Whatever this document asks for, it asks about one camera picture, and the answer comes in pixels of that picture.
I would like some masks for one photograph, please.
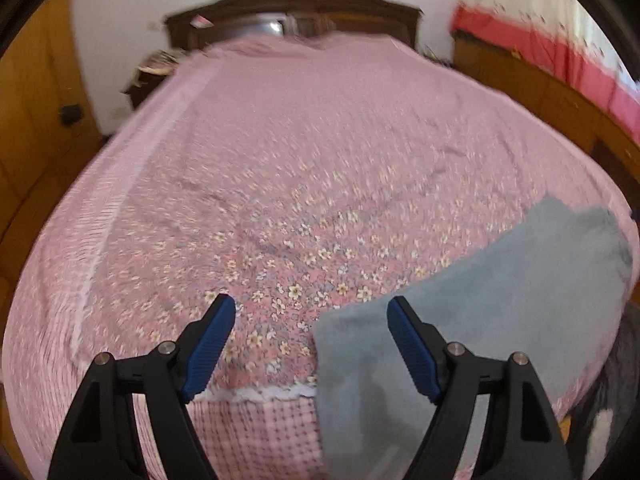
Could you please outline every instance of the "pink bedspread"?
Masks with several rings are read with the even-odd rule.
[[[245,38],[196,54],[82,174],[24,269],[2,371],[33,475],[46,476],[97,352],[147,352],[225,291],[236,328],[190,405],[207,455],[221,479],[324,478],[310,325],[482,248],[546,194],[608,206],[637,277],[620,191],[503,95],[389,38]],[[554,399],[558,413],[600,365]]]

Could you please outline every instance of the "silver bolt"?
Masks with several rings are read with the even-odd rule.
[[[524,352],[514,352],[512,359],[514,363],[520,366],[529,364],[529,358]]]
[[[447,351],[449,351],[451,355],[455,355],[456,357],[460,357],[463,353],[465,353],[465,350],[466,348],[462,343],[457,343],[455,341],[447,345]]]
[[[162,341],[158,345],[158,351],[162,355],[169,355],[175,350],[175,343],[173,341]]]
[[[107,364],[109,359],[111,359],[111,356],[108,352],[100,352],[96,357],[94,357],[94,363],[98,366],[102,366]]]

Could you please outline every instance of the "dark wooden headboard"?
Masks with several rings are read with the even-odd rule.
[[[171,46],[193,50],[261,32],[318,36],[329,30],[384,33],[415,47],[420,9],[386,0],[219,0],[167,16]],[[201,16],[212,23],[196,28]]]

